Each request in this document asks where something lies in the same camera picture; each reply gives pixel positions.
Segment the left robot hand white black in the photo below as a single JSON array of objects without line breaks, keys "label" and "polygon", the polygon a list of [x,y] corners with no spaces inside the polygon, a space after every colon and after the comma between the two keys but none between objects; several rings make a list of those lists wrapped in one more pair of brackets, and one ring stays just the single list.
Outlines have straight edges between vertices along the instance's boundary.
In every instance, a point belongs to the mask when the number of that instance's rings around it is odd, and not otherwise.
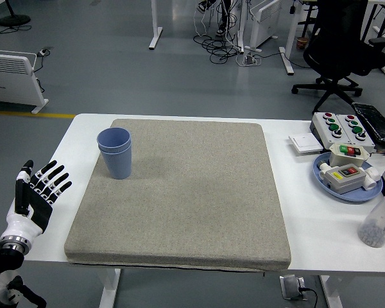
[{"label": "left robot hand white black", "polygon": [[33,172],[33,161],[27,161],[16,177],[15,198],[6,217],[7,228],[0,237],[0,245],[32,245],[46,231],[53,205],[71,185],[65,166],[56,160],[36,172]]}]

